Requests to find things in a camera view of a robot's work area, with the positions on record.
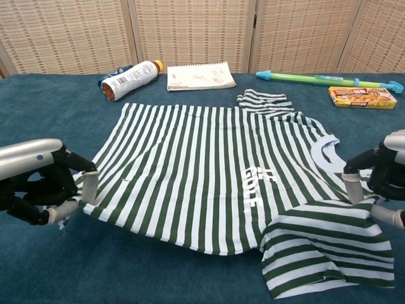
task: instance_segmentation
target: green and white striped shirt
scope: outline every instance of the green and white striped shirt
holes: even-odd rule
[[[237,101],[125,104],[94,159],[96,206],[81,202],[84,212],[207,254],[260,249],[274,298],[391,287],[390,244],[370,219],[375,198],[348,203],[339,140],[283,94],[246,90]]]

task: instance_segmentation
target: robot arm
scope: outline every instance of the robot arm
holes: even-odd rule
[[[342,177],[351,203],[363,200],[359,171],[367,168],[373,168],[367,182],[370,190],[389,200],[405,201],[405,130],[389,134],[377,147],[347,161]],[[371,214],[399,227],[405,225],[402,210],[375,206]]]
[[[86,191],[94,199],[96,166],[67,150],[59,139],[38,139],[0,148],[0,211],[6,210],[32,225],[48,224],[54,209],[40,212],[36,206],[60,206],[77,194],[70,169],[93,178],[92,189]],[[35,173],[42,178],[29,180]],[[16,193],[25,195],[21,198]]]

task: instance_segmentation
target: shirt sleeve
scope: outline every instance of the shirt sleeve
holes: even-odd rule
[[[272,297],[358,284],[393,288],[394,258],[370,218],[374,202],[372,197],[357,205],[314,201],[273,220],[260,246]]]

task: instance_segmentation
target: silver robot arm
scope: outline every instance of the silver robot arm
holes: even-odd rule
[[[364,199],[359,171],[373,168],[367,186],[388,200],[405,200],[405,130],[393,132],[380,144],[347,161],[342,178],[351,203]],[[398,227],[405,226],[405,212],[374,206],[372,213],[378,219]]]
[[[0,211],[32,225],[53,224],[77,209],[78,189],[70,169],[83,172],[83,195],[94,202],[98,171],[59,139],[38,139],[0,148]],[[38,173],[39,180],[29,180]],[[19,197],[16,193],[25,193]],[[36,206],[58,206],[42,212]]]

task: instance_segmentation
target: woven panel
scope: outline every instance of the woven panel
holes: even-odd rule
[[[405,1],[363,1],[351,32],[343,72],[405,72]]]
[[[108,73],[131,63],[120,0],[3,0],[0,39],[18,73]]]
[[[161,59],[165,66],[228,61],[231,72],[247,72],[252,1],[130,1],[145,60]]]
[[[263,1],[254,38],[257,61],[251,72],[336,71],[358,1]]]

